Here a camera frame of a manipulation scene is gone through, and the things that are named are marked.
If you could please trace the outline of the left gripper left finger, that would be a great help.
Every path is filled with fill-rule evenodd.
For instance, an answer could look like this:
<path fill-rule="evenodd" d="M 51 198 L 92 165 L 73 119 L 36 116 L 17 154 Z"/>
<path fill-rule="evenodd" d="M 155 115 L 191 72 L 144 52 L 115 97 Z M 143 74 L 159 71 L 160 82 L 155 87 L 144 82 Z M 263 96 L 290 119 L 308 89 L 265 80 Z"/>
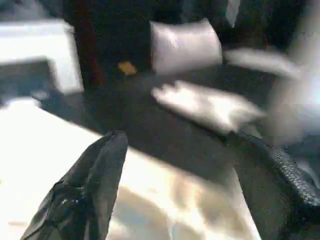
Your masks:
<path fill-rule="evenodd" d="M 88 146 L 49 190 L 21 239 L 104 240 L 127 150 L 127 135 L 120 130 Z"/>

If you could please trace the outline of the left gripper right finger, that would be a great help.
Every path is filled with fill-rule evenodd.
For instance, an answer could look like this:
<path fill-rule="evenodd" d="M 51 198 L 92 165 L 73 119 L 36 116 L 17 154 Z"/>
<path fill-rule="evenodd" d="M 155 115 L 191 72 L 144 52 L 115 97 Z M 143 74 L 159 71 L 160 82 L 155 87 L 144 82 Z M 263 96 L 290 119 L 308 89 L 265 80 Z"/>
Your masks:
<path fill-rule="evenodd" d="M 231 133 L 234 168 L 263 240 L 318 240 L 320 190 L 283 150 Z"/>

